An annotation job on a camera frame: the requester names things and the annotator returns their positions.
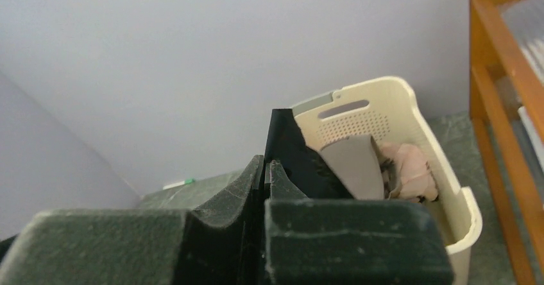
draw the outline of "orange wooden furniture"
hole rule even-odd
[[[470,117],[514,275],[518,284],[530,285],[535,284],[535,279],[487,128],[491,127],[497,139],[532,247],[544,272],[543,203],[512,129],[512,122],[520,119],[518,102],[500,93],[497,86],[499,79],[509,79],[510,89],[520,97],[537,133],[544,139],[544,87],[499,10],[516,1],[519,0],[470,0]]]

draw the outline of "wooden shelf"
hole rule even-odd
[[[497,138],[540,269],[544,270],[542,200],[514,133],[513,125],[519,119],[516,108],[501,97],[495,85],[500,78],[511,81],[513,93],[521,98],[544,139],[544,87],[498,9],[516,1],[470,0],[470,116],[516,280],[518,284],[535,284],[486,129],[490,125]]]

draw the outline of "white wall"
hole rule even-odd
[[[468,0],[0,0],[0,70],[140,193],[246,165],[270,110],[395,74],[468,106]]]
[[[107,162],[0,74],[0,239],[41,210],[138,201]]]

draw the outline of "green floor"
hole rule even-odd
[[[480,239],[472,248],[469,284],[516,284],[468,115],[460,113],[431,119],[429,125],[442,145],[461,185],[472,188],[482,212],[484,227]],[[145,197],[140,207],[196,207],[216,194],[239,173],[235,171],[209,180],[150,194]],[[515,213],[521,219],[517,206]],[[522,234],[530,248],[526,230],[522,229]],[[532,252],[531,259],[535,270],[538,270]],[[536,278],[538,284],[544,284],[540,272],[536,274]]]

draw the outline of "wooden rack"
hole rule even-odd
[[[488,133],[490,126],[544,271],[543,203],[512,128],[520,119],[516,102],[505,98],[497,87],[499,80],[508,79],[544,139],[544,87],[500,13],[501,6],[517,1],[470,0],[470,117],[514,275],[518,284],[530,285],[535,284],[535,278]]]

